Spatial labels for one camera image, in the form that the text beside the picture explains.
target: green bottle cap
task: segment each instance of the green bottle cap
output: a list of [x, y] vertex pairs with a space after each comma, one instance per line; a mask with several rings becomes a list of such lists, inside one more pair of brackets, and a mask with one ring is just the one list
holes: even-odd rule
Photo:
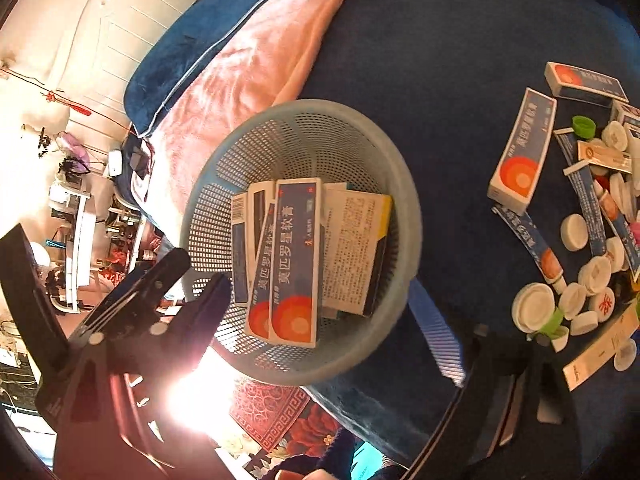
[[593, 139], [596, 135], [596, 123], [590, 118], [576, 115], [572, 119], [574, 133], [581, 139]]

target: basket mesh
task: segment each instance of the basket mesh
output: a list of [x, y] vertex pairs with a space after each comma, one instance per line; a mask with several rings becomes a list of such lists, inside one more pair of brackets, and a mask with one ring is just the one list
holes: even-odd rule
[[[237, 192], [234, 187], [246, 189], [250, 183], [263, 180], [318, 176], [325, 182], [349, 182], [355, 190], [390, 192], [392, 172], [388, 159], [365, 132], [329, 114], [280, 114], [242, 131], [226, 151], [220, 151], [209, 161], [217, 176], [210, 180], [217, 183], [201, 182], [188, 233], [193, 267], [208, 274], [231, 270], [230, 200]], [[398, 239], [398, 218], [393, 209], [376, 304], [385, 297], [394, 278]], [[204, 277], [197, 279], [188, 284], [187, 290], [197, 296], [206, 282]], [[404, 308], [404, 304], [394, 308]], [[371, 318], [322, 319], [316, 348], [303, 349], [273, 346], [246, 335], [245, 313], [245, 308], [231, 304], [216, 340], [238, 360], [234, 365], [248, 375], [251, 367], [278, 373], [319, 367], [366, 337], [367, 327], [376, 317], [374, 311]]]

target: red rug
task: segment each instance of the red rug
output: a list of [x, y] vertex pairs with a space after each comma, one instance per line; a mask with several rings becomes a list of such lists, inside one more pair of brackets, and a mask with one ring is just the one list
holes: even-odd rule
[[248, 378], [236, 383], [229, 414], [267, 452], [275, 448], [309, 402], [295, 386], [273, 386]]

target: ointment box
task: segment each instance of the ointment box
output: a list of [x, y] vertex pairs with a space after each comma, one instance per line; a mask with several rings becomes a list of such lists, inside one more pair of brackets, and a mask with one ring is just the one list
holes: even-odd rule
[[267, 180], [249, 184], [247, 189], [247, 261], [250, 287], [253, 284], [258, 244], [262, 233], [262, 222], [267, 208], [275, 198], [276, 182]]
[[314, 348], [322, 285], [322, 180], [276, 183], [269, 341]]
[[251, 301], [244, 319], [244, 333], [264, 341], [269, 339], [269, 296], [271, 286], [271, 260], [273, 254], [273, 219], [275, 202], [267, 206], [260, 229], [258, 253], [253, 279]]
[[614, 318], [607, 321], [603, 331], [584, 351], [564, 367], [564, 377], [571, 391], [596, 373], [604, 363], [611, 359], [620, 343], [629, 339], [638, 329], [636, 302]]
[[246, 254], [247, 193], [241, 193], [231, 199], [231, 257], [234, 299], [236, 305], [249, 303], [249, 273]]
[[556, 118], [555, 99], [527, 88], [487, 196], [522, 215], [533, 197]]
[[596, 164], [623, 173], [632, 172], [631, 155], [615, 148], [597, 146], [592, 142], [578, 141], [578, 160], [588, 160], [589, 164]]
[[640, 110], [620, 101], [613, 101], [611, 104], [611, 117], [609, 122], [618, 121], [620, 124], [632, 124], [640, 128]]
[[328, 189], [322, 307], [370, 316], [391, 216], [389, 195]]
[[549, 61], [545, 77], [555, 97], [604, 107], [610, 107], [612, 100], [629, 102], [620, 81], [598, 72]]

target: red flower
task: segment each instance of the red flower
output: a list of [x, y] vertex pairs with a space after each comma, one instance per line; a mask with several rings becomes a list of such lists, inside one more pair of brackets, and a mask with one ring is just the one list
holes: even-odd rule
[[311, 405], [307, 418], [297, 419], [289, 434], [287, 452], [292, 455], [322, 456], [334, 439], [340, 425], [316, 403]]

